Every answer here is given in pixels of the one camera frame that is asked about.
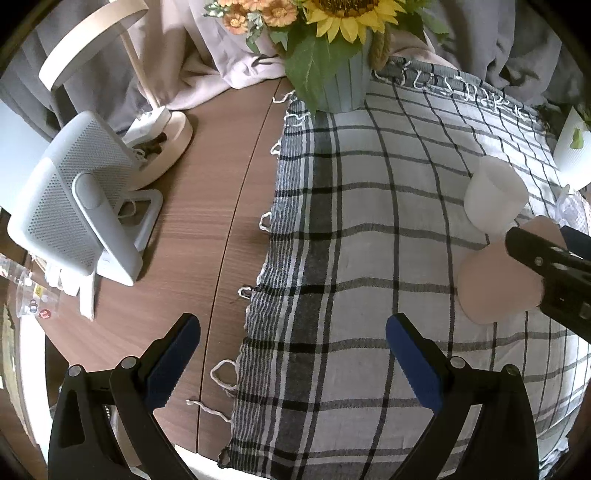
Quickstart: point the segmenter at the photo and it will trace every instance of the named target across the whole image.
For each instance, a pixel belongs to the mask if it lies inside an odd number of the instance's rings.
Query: flower vase
[[[372,37],[368,33],[362,50],[341,65],[332,78],[324,82],[318,110],[327,113],[352,112],[363,106],[369,88],[371,67],[369,49]]]
[[[583,148],[580,149],[570,146],[576,128],[580,128],[583,135]],[[573,190],[580,190],[591,183],[591,132],[574,108],[571,108],[558,138],[554,162],[560,170],[563,183],[569,183]]]

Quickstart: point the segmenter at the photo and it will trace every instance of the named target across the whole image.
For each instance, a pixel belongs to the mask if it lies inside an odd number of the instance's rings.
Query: yellow label
[[[35,296],[41,298],[43,296],[43,287],[39,284],[35,285]]]

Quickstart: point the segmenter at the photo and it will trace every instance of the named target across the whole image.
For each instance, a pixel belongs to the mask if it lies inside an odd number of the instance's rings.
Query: orange flower
[[[234,35],[246,33],[248,31],[246,11],[240,5],[232,5],[229,13],[223,16],[223,24]]]
[[[273,0],[263,9],[262,18],[270,27],[285,27],[297,19],[297,8],[290,0]]]
[[[240,4],[250,11],[262,10],[271,4],[271,0],[239,0]]]

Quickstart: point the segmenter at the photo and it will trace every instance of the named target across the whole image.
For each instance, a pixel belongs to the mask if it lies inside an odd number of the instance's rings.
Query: light blue wall
[[[14,211],[18,193],[48,142],[0,102],[0,207]]]

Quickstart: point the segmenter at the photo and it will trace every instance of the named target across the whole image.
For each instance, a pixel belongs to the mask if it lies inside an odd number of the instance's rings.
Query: white power strip
[[[151,112],[143,113],[134,120],[129,130],[121,139],[128,147],[134,147],[140,143],[148,142],[159,136],[170,120],[171,113],[161,106]]]

